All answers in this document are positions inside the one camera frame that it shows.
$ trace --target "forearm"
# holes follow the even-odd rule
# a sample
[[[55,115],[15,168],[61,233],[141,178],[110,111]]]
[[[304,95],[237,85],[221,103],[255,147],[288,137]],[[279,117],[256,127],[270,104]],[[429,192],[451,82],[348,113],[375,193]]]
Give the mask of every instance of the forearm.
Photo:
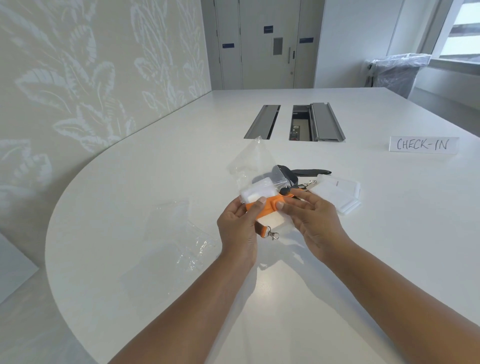
[[[204,363],[249,271],[221,255],[110,364]]]
[[[480,328],[353,242],[325,260],[412,364],[480,362]]]

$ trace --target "tabletop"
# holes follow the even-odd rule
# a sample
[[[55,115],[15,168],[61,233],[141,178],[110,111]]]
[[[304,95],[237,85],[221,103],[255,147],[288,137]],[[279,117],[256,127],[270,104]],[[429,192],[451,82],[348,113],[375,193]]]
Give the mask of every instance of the tabletop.
[[[288,140],[292,106],[313,102],[330,102],[345,142]],[[265,141],[276,163],[359,181],[362,206],[341,217],[350,237],[480,324],[478,137],[383,88],[213,91],[96,157],[55,207],[48,280],[92,357],[106,364],[176,298],[159,301],[163,276],[136,278],[136,295],[122,281],[148,254],[142,240],[153,206],[188,199],[189,220],[219,238],[216,219],[238,194],[227,164],[250,142],[243,137],[264,104],[281,105]],[[460,137],[460,151],[392,153],[392,135]],[[259,239],[258,265],[208,362],[403,363],[297,232]]]

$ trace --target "leaf mural wall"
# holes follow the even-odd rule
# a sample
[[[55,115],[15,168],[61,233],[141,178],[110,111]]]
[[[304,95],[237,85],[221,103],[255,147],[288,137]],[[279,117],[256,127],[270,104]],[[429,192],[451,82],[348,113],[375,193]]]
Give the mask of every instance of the leaf mural wall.
[[[207,62],[200,0],[0,0],[0,231],[41,268],[0,305],[0,362],[94,362],[48,291],[49,217],[95,155],[211,91]]]

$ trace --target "white paper sign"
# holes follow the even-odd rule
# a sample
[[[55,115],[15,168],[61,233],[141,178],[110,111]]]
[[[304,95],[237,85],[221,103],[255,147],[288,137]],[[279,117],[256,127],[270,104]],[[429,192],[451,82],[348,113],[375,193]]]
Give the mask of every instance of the white paper sign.
[[[460,138],[391,136],[390,152],[457,154]]]

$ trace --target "window sill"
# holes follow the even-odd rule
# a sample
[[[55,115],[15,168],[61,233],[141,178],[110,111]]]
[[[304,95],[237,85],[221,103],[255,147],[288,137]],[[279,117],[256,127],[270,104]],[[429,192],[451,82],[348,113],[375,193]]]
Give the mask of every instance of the window sill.
[[[430,68],[437,68],[439,70],[448,70],[453,72],[471,74],[473,76],[480,76],[480,63],[432,58],[428,66]]]

